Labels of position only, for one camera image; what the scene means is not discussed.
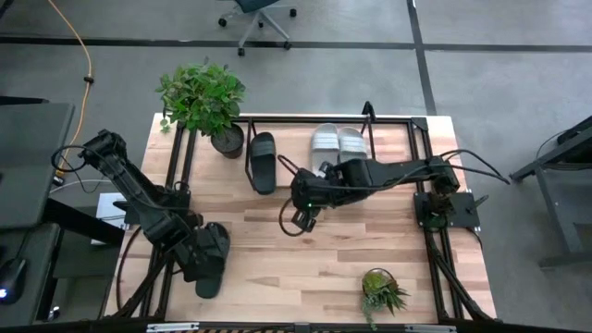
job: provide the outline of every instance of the black strip on floor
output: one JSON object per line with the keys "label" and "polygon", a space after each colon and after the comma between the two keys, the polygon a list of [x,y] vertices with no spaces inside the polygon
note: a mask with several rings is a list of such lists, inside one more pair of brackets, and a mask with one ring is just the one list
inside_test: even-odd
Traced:
{"label": "black strip on floor", "polygon": [[409,10],[409,20],[411,21],[411,31],[413,41],[415,42],[415,55],[417,56],[417,66],[419,67],[419,80],[422,83],[424,92],[425,112],[428,116],[436,115],[436,102],[432,93],[432,84],[429,81],[427,72],[426,52],[424,51],[424,42],[422,41],[422,32],[419,30],[419,19],[417,10],[415,10],[415,1],[407,0],[407,9]]}
{"label": "black strip on floor", "polygon": [[5,0],[5,2],[0,6],[0,19],[5,15],[6,11],[10,8],[10,6],[15,2],[15,0]]}
{"label": "black strip on floor", "polygon": [[511,44],[447,44],[425,43],[426,51],[463,51],[463,52],[592,52],[592,45],[511,45]]}
{"label": "black strip on floor", "polygon": [[[235,41],[181,41],[151,39],[83,38],[87,46],[150,46],[150,47],[239,47]],[[76,38],[40,36],[2,36],[0,43],[34,45],[78,45]],[[365,43],[365,42],[291,42],[292,48],[413,50],[413,43]],[[249,41],[245,47],[283,48],[284,42]]]}

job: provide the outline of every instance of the office chair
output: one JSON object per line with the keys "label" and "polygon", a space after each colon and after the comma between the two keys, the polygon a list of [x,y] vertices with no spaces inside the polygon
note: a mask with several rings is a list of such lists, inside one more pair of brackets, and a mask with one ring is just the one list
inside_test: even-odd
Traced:
{"label": "office chair", "polygon": [[[249,28],[247,29],[247,31],[244,32],[244,34],[242,35],[242,38],[240,38],[239,56],[244,56],[244,47],[243,47],[244,43],[247,41],[247,38],[249,38],[251,33],[253,33],[253,29],[255,27],[255,24],[258,24],[259,28],[263,28],[264,21],[267,22],[267,24],[269,24],[271,26],[271,28],[273,28],[277,33],[279,33],[282,37],[284,37],[284,39],[286,39],[286,42],[284,42],[284,49],[286,49],[286,50],[291,49],[292,44],[290,43],[289,35],[283,29],[281,29],[281,27],[278,25],[278,23],[275,22],[266,12],[267,9],[286,8],[289,6],[286,6],[286,5],[271,6],[272,4],[275,4],[279,0],[234,0],[234,1],[237,3],[237,5],[232,9],[232,11],[222,15],[220,17],[220,19],[218,20],[218,24],[220,25],[220,27],[222,27],[222,28],[226,27],[226,25],[228,24],[227,19],[241,16],[241,15],[245,15],[245,14],[254,13],[254,18],[253,18],[253,21],[251,22],[251,25],[249,25]],[[295,18],[296,15],[297,15],[296,8],[291,8],[290,9],[290,17]]]}

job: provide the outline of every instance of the computer mouse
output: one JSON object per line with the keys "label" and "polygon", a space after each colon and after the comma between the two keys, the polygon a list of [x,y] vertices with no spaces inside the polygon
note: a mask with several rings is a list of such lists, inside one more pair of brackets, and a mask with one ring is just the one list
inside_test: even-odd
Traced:
{"label": "computer mouse", "polygon": [[12,304],[19,300],[25,287],[27,261],[10,259],[0,267],[0,304]]}

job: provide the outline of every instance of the wooden tabletop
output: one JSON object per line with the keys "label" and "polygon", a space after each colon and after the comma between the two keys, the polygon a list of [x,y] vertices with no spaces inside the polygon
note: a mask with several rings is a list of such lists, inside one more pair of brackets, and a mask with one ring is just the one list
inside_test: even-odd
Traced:
{"label": "wooden tabletop", "polygon": [[[142,172],[164,184],[174,132],[160,132],[155,115]],[[427,117],[434,154],[457,148],[450,117]],[[338,127],[359,125],[338,125]],[[300,167],[310,168],[309,146],[315,124],[257,124],[269,131],[277,153]],[[407,131],[398,125],[374,125],[376,159],[411,160]],[[183,136],[177,178],[180,178],[188,134]],[[451,160],[459,165],[460,159]],[[464,174],[455,170],[465,188]],[[222,290],[212,300],[195,295],[194,284],[173,277],[168,321],[363,323],[361,277],[372,268],[386,268],[411,295],[407,310],[393,317],[375,315],[378,323],[436,323],[436,310],[427,264],[423,231],[413,213],[413,184],[374,194],[359,203],[327,209],[312,233],[291,238],[278,226],[280,206],[289,198],[291,174],[277,163],[275,193],[258,195],[244,173],[244,154],[229,160],[209,139],[199,136],[191,168],[191,209],[206,222],[221,222],[230,231],[231,250]],[[131,231],[127,232],[124,245]],[[475,236],[450,229],[457,276],[481,308],[495,316],[483,255]],[[131,246],[122,274],[123,300],[136,290],[146,274],[151,244],[139,236]],[[450,288],[440,274],[444,299],[452,313]],[[156,283],[153,309],[160,279]],[[105,314],[116,311],[115,284]]]}

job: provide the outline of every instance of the potted plant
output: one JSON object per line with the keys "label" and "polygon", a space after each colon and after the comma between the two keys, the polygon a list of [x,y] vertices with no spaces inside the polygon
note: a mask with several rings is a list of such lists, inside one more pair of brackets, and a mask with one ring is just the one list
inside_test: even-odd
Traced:
{"label": "potted plant", "polygon": [[168,74],[160,78],[166,115],[160,124],[163,132],[169,123],[182,121],[188,130],[198,129],[202,136],[212,138],[212,145],[227,158],[242,154],[244,132],[232,119],[241,113],[239,103],[244,85],[228,71],[228,66],[216,64],[178,67],[171,79]]}
{"label": "potted plant", "polygon": [[409,296],[404,289],[399,287],[397,280],[382,268],[374,268],[364,275],[362,290],[364,291],[362,312],[366,322],[373,330],[377,330],[372,318],[373,312],[381,311],[386,305],[392,315],[395,315],[395,309],[405,308],[405,301],[401,296]]}

